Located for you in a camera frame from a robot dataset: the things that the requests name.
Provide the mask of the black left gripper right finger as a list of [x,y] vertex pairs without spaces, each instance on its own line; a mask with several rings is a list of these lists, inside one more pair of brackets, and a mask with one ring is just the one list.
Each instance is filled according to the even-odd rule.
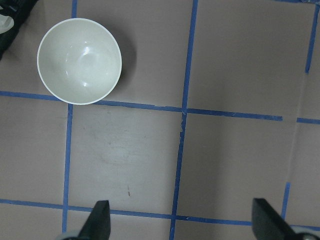
[[251,223],[257,240],[300,239],[300,235],[293,231],[264,198],[252,200]]

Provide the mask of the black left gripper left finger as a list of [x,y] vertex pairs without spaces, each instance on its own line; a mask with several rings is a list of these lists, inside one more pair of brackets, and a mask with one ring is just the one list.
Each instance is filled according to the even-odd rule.
[[77,240],[108,240],[111,234],[111,215],[108,200],[95,203],[89,217],[77,235]]

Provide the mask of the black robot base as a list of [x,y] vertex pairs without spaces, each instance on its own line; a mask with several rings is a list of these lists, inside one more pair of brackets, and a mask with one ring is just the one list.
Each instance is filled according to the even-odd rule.
[[0,59],[12,45],[37,0],[0,1]]

